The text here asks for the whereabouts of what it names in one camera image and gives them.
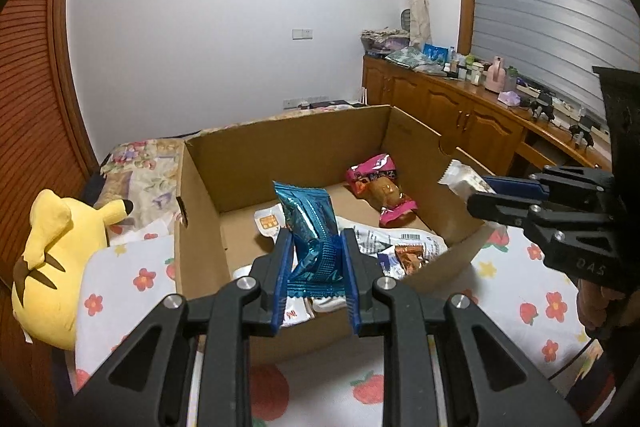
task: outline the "pikachu plush toy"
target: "pikachu plush toy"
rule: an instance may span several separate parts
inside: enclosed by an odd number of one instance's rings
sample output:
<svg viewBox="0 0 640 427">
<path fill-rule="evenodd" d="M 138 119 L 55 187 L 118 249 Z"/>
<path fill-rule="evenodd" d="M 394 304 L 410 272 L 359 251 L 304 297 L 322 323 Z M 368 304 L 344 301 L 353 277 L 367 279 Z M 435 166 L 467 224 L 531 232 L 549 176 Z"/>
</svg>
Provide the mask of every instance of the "pikachu plush toy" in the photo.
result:
<svg viewBox="0 0 640 427">
<path fill-rule="evenodd" d="M 82 272 L 108 246 L 105 227 L 133 210 L 129 200 L 96 210 L 43 190 L 31 205 L 31 233 L 14 267 L 14 316 L 32 337 L 72 351 Z"/>
</svg>

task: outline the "plush ear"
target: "plush ear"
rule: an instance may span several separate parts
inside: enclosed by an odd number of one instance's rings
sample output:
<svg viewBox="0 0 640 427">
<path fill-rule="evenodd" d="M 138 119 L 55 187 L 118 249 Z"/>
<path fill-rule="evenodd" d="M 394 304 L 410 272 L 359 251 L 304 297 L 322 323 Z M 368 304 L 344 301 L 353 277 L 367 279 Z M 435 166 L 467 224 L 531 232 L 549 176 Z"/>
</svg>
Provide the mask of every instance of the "plush ear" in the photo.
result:
<svg viewBox="0 0 640 427">
<path fill-rule="evenodd" d="M 52 190 L 46 188 L 36 196 L 29 214 L 31 232 L 24 245 L 22 258 L 33 270 L 44 264 L 44 251 L 71 222 L 71 209 Z"/>
<path fill-rule="evenodd" d="M 133 203 L 129 200 L 115 200 L 98 209 L 105 227 L 115 225 L 129 216 L 133 210 Z"/>
</svg>

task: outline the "wooden cabinet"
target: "wooden cabinet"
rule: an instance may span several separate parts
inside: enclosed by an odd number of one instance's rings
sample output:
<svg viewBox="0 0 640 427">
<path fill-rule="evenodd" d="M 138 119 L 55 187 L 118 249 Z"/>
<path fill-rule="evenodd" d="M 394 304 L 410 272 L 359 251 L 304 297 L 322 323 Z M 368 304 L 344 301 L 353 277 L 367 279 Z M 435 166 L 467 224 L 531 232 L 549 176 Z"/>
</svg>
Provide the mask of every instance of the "wooden cabinet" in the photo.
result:
<svg viewBox="0 0 640 427">
<path fill-rule="evenodd" d="M 427 82 L 411 71 L 404 74 L 401 71 L 399 74 L 392 75 L 391 83 L 393 84 L 391 105 L 423 121 L 428 95 Z"/>
<path fill-rule="evenodd" d="M 463 117 L 459 147 L 498 176 L 509 171 L 523 127 L 479 103 Z"/>
<path fill-rule="evenodd" d="M 593 167 L 596 163 L 593 151 L 578 153 L 567 145 L 567 132 L 533 126 L 500 105 L 497 97 L 482 87 L 415 73 L 370 57 L 364 59 L 363 86 L 367 87 L 370 105 L 388 103 L 402 109 L 442 135 L 440 149 L 444 153 L 451 154 L 460 147 L 498 176 L 510 171 L 516 154 L 538 167 L 552 163 L 528 145 L 526 132 L 546 140 L 550 147 L 581 165 Z M 602 156 L 597 158 L 598 164 L 607 165 Z"/>
<path fill-rule="evenodd" d="M 367 103 L 383 105 L 393 101 L 393 80 L 384 62 L 365 61 L 362 71 L 362 85 L 367 88 Z"/>
<path fill-rule="evenodd" d="M 457 136 L 467 105 L 468 100 L 462 94 L 446 87 L 429 85 L 422 123 L 443 136 Z"/>
</svg>

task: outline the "wooden wardrobe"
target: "wooden wardrobe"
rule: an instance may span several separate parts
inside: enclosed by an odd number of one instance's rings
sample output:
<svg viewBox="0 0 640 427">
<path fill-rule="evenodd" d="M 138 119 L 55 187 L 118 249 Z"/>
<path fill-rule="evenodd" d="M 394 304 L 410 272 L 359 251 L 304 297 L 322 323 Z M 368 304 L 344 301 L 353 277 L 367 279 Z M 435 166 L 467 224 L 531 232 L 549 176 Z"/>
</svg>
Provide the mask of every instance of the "wooden wardrobe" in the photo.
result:
<svg viewBox="0 0 640 427">
<path fill-rule="evenodd" d="M 78 197 L 98 168 L 71 78 L 65 11 L 65 0 L 9 0 L 0 12 L 0 363 L 47 426 L 56 420 L 51 349 L 25 342 L 11 287 L 36 195 Z"/>
</svg>

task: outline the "cabinet door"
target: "cabinet door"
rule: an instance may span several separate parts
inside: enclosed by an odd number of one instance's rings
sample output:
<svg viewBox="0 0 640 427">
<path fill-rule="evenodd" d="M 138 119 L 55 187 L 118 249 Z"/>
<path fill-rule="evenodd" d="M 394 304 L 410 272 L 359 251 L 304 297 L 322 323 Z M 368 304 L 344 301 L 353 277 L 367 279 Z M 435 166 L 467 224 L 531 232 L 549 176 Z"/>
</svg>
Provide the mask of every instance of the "cabinet door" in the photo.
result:
<svg viewBox="0 0 640 427">
<path fill-rule="evenodd" d="M 522 126 L 491 109 L 476 104 L 463 121 L 460 148 L 498 176 L 507 174 Z"/>
<path fill-rule="evenodd" d="M 393 75 L 391 81 L 393 83 L 391 105 L 422 121 L 427 98 L 424 79 L 412 71 L 407 71 L 404 74 Z"/>
<path fill-rule="evenodd" d="M 369 105 L 381 105 L 385 93 L 387 80 L 385 71 L 373 64 L 365 62 L 362 73 L 362 85 L 367 88 L 367 103 Z"/>
<path fill-rule="evenodd" d="M 467 104 L 468 100 L 462 94 L 446 87 L 430 85 L 422 121 L 443 136 L 457 136 Z"/>
</svg>

